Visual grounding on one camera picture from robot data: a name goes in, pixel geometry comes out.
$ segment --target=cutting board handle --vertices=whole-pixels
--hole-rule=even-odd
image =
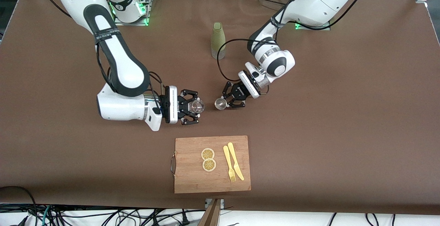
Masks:
[[[175,151],[173,153],[173,156],[171,157],[171,168],[170,168],[170,170],[171,170],[171,174],[173,176],[176,176],[176,168],[174,168],[174,171],[173,171],[173,160],[174,160],[174,163],[176,163],[175,162],[175,160],[176,160],[176,152]]]

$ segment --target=robotic arm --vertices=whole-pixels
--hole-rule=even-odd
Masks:
[[[138,6],[140,1],[110,0],[110,3],[121,21],[133,22],[143,15]],[[130,52],[113,21],[106,0],[61,2],[72,19],[94,35],[97,57],[100,47],[109,62],[108,75],[101,68],[106,83],[96,98],[102,118],[113,121],[142,120],[153,131],[159,130],[162,118],[166,123],[177,123],[178,119],[183,125],[198,123],[204,105],[196,91],[183,90],[178,96],[175,86],[167,86],[165,95],[160,97],[154,91],[152,94],[143,94],[151,87],[150,73]]]
[[[265,42],[249,41],[247,44],[247,49],[255,57],[258,67],[247,62],[245,66],[248,72],[240,71],[240,81],[236,84],[227,82],[223,96],[216,100],[215,106],[219,110],[226,107],[244,107],[245,99],[248,96],[258,98],[262,88],[293,68],[295,59],[292,54],[287,50],[282,51],[273,39],[277,29],[282,28],[289,21],[298,21],[313,27],[322,26],[333,18],[347,1],[294,0],[285,7],[284,15],[284,8],[281,8],[249,38]]]

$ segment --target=knife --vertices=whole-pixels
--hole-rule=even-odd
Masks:
[[[242,171],[240,170],[239,163],[237,162],[237,157],[235,156],[234,145],[232,143],[228,143],[229,152],[231,152],[232,158],[234,159],[234,170],[239,176],[239,178],[244,181],[244,177]]]

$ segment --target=brown table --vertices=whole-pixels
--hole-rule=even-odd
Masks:
[[[120,28],[149,70],[207,104],[200,124],[152,132],[100,118],[90,33],[48,0],[20,0],[0,45],[0,185],[45,204],[200,208],[219,196],[237,210],[438,214],[440,48],[425,6],[359,0],[331,31],[287,25],[278,42],[294,69],[246,108],[216,110],[225,80],[211,57],[212,24],[247,38],[271,8],[156,0],[150,26]],[[228,76],[255,62],[245,46],[227,46]],[[173,194],[174,139],[217,135],[248,135],[252,191]],[[28,202],[12,191],[0,200]]]

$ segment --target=cutting board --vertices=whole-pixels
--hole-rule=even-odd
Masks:
[[[228,163],[223,146],[234,144],[235,155],[244,180],[237,174],[235,182],[228,175]],[[205,148],[214,151],[216,168],[207,172],[203,169],[201,152]],[[224,137],[185,137],[176,138],[176,169],[174,175],[174,193],[213,193],[250,190],[249,151],[247,136]]]

